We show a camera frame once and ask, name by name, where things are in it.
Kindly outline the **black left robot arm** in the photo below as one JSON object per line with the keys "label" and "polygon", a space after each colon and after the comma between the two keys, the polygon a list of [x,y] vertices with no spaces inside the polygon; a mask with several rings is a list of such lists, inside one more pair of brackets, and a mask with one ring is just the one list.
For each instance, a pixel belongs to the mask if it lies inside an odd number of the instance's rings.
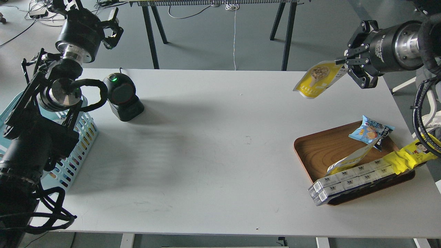
{"label": "black left robot arm", "polygon": [[4,121],[3,136],[11,140],[1,159],[1,247],[17,248],[25,233],[66,229],[76,219],[63,208],[65,190],[43,189],[43,171],[52,171],[79,142],[78,117],[102,107],[108,96],[101,80],[80,80],[83,63],[95,61],[100,44],[113,49],[123,29],[118,8],[101,21],[79,0],[54,0],[51,12],[65,17],[57,54],[41,49],[31,80]]}

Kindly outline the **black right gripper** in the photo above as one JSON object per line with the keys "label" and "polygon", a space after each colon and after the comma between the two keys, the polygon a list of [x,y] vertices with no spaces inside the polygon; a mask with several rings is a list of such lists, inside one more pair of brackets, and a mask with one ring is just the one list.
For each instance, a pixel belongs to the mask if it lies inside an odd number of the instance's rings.
{"label": "black right gripper", "polygon": [[370,76],[365,65],[379,73],[414,71],[422,66],[418,32],[420,21],[408,21],[379,30],[376,20],[362,21],[347,44],[345,57],[336,59],[336,65],[346,65],[348,75],[361,89],[377,86],[378,77]]}

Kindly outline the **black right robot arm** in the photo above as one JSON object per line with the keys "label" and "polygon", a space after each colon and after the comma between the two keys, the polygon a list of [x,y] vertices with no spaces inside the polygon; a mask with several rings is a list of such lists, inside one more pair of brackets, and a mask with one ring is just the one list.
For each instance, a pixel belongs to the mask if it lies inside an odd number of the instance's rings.
{"label": "black right robot arm", "polygon": [[440,145],[430,138],[421,116],[426,94],[440,83],[440,14],[423,22],[411,20],[380,29],[377,21],[362,21],[347,44],[344,55],[335,60],[346,65],[348,74],[362,89],[374,88],[378,77],[389,72],[414,71],[421,66],[433,74],[423,81],[413,107],[413,126],[417,139],[431,153],[440,157]]}

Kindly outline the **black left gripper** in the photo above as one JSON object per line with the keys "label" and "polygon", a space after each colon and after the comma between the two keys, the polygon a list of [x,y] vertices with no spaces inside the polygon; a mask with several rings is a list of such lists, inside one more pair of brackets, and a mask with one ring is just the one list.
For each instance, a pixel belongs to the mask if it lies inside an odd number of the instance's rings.
{"label": "black left gripper", "polygon": [[[119,26],[117,14],[119,8],[110,11],[106,21],[100,19],[84,7],[80,0],[52,0],[52,12],[67,14],[67,19],[57,38],[55,46],[63,52],[67,44],[75,45],[84,49],[87,54],[84,63],[95,61],[101,41],[106,49],[117,46],[123,34],[123,28]],[[104,29],[111,29],[112,35],[104,37]]]}

